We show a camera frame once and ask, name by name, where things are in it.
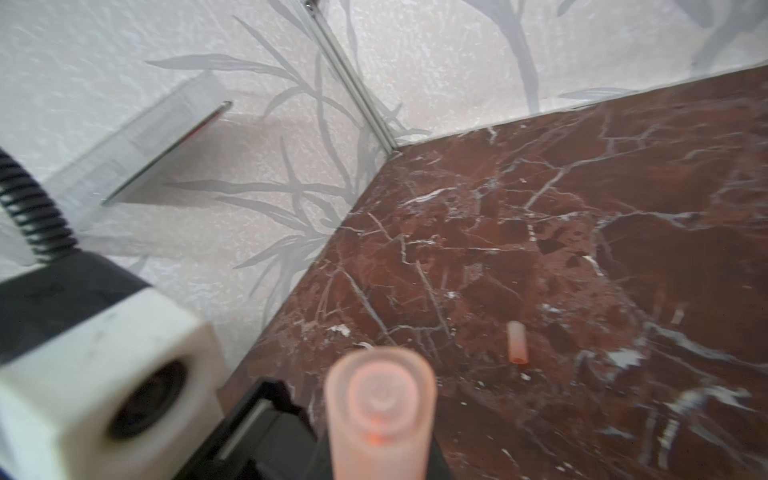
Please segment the translucent pink pen cap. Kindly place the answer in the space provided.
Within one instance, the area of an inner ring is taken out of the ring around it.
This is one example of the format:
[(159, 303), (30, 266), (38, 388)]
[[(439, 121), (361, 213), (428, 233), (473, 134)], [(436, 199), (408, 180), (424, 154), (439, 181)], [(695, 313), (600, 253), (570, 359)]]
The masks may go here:
[(424, 479), (433, 435), (436, 378), (403, 347), (359, 349), (324, 383), (335, 479)]

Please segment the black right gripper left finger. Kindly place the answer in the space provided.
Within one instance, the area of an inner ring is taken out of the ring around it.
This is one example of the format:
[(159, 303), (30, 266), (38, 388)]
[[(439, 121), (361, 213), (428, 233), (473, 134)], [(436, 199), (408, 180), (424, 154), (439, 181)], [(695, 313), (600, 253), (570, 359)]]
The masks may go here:
[(333, 480), (332, 456), (328, 437), (321, 437), (317, 441), (302, 479)]

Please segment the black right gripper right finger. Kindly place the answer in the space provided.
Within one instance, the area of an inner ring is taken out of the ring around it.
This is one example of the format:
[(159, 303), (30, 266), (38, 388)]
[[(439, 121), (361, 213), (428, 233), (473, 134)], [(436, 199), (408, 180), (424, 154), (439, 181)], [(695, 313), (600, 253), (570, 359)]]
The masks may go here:
[(432, 440), (428, 455), (428, 480), (453, 480), (453, 473), (436, 440)]

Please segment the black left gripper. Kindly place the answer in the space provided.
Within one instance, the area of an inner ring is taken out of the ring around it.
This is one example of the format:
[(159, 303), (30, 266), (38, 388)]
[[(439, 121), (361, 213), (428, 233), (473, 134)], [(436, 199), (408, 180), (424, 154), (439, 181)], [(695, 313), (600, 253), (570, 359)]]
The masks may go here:
[(260, 378), (176, 474), (194, 479), (301, 479), (318, 436), (285, 382)]

